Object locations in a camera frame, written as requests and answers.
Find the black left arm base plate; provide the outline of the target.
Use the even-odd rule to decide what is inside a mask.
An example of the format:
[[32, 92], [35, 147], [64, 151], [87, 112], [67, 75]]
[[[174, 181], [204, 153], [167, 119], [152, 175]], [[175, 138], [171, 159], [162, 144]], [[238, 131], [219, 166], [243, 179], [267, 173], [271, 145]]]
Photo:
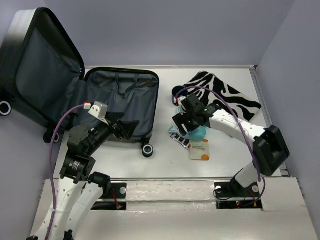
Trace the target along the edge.
[[92, 210], [103, 211], [125, 211], [127, 209], [127, 183], [112, 182], [110, 190], [103, 195], [92, 206]]

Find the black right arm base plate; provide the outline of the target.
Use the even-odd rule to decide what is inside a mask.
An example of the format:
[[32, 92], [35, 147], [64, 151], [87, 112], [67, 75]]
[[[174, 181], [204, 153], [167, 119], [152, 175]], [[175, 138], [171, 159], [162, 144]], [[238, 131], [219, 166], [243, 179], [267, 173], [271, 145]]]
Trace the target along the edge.
[[218, 181], [214, 185], [213, 197], [217, 210], [263, 209], [260, 189], [257, 182], [247, 188], [232, 190], [229, 181]]

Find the white card with orange dots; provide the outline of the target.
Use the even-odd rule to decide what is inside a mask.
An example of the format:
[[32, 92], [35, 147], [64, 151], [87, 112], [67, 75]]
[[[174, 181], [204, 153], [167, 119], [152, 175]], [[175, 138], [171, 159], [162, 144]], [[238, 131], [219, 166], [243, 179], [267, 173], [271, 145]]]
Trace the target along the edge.
[[209, 141], [207, 139], [204, 139], [202, 141], [191, 140], [189, 143], [189, 158], [193, 161], [209, 161]]

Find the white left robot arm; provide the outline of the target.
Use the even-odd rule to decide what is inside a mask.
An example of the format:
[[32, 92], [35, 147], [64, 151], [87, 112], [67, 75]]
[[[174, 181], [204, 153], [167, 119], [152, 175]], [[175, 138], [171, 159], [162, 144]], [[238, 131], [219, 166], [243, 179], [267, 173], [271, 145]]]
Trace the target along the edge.
[[32, 240], [74, 240], [96, 201], [110, 194], [110, 176], [92, 172], [96, 163], [93, 153], [111, 136], [129, 140], [138, 120], [122, 121], [123, 112], [109, 112], [96, 128], [77, 125], [69, 131], [66, 153], [58, 187], [45, 219]]

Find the teal cat-ear headphones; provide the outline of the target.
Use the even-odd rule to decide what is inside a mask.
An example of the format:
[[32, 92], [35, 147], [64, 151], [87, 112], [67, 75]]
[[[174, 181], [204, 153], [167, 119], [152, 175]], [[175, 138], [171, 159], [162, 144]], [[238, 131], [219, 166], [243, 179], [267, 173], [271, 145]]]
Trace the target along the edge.
[[196, 130], [190, 131], [186, 135], [182, 135], [174, 121], [171, 122], [171, 127], [168, 129], [168, 132], [171, 134], [177, 134], [181, 138], [196, 142], [204, 140], [207, 135], [207, 130], [204, 126], [199, 126]]

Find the black space-print kids suitcase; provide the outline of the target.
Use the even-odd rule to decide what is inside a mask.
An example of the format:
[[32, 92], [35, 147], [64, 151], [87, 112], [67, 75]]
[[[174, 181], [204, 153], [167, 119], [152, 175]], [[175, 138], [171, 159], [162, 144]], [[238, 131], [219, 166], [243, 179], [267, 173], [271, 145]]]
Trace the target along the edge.
[[13, 110], [46, 127], [48, 143], [56, 125], [65, 131], [77, 125], [94, 129], [99, 121], [75, 111], [84, 102], [101, 102], [108, 112], [121, 112], [123, 121], [137, 121], [128, 143], [150, 144], [160, 79], [149, 70], [95, 67], [85, 70], [83, 58], [66, 30], [46, 7], [15, 13], [0, 47], [0, 114]]

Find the dark blue cup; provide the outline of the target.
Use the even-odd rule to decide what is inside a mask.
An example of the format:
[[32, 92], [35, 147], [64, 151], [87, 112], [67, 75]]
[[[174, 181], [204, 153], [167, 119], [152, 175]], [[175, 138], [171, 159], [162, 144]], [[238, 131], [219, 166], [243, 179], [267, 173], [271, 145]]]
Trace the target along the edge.
[[187, 97], [188, 90], [183, 85], [177, 85], [171, 90], [171, 102], [173, 105], [178, 106], [178, 99], [180, 97]]

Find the zebra print fuzzy pouch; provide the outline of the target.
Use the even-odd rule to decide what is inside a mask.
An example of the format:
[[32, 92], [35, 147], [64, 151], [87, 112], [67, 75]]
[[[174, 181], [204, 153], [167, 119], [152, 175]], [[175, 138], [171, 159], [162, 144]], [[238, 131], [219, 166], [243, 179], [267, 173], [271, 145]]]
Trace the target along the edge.
[[[226, 82], [220, 80], [213, 73], [207, 71], [198, 72], [190, 81], [183, 85], [185, 88], [193, 86], [194, 88], [188, 89], [188, 94], [195, 94], [198, 99], [205, 105], [215, 104], [230, 113], [230, 109], [234, 114], [242, 120], [250, 121], [257, 112], [262, 108], [262, 105], [248, 97], [247, 95], [239, 92]], [[205, 87], [218, 94], [219, 98], [214, 93], [206, 91], [202, 88], [195, 88], [196, 86]]]

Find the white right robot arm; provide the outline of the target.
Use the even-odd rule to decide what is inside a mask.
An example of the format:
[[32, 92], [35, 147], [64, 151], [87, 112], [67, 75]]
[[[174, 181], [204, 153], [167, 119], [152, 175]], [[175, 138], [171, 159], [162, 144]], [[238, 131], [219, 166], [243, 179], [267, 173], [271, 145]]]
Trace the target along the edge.
[[290, 151], [281, 130], [239, 119], [216, 104], [204, 105], [194, 94], [178, 99], [180, 112], [173, 116], [178, 132], [185, 136], [199, 127], [223, 132], [247, 145], [252, 162], [242, 168], [227, 185], [235, 196], [242, 196], [260, 177], [270, 177], [289, 158]]

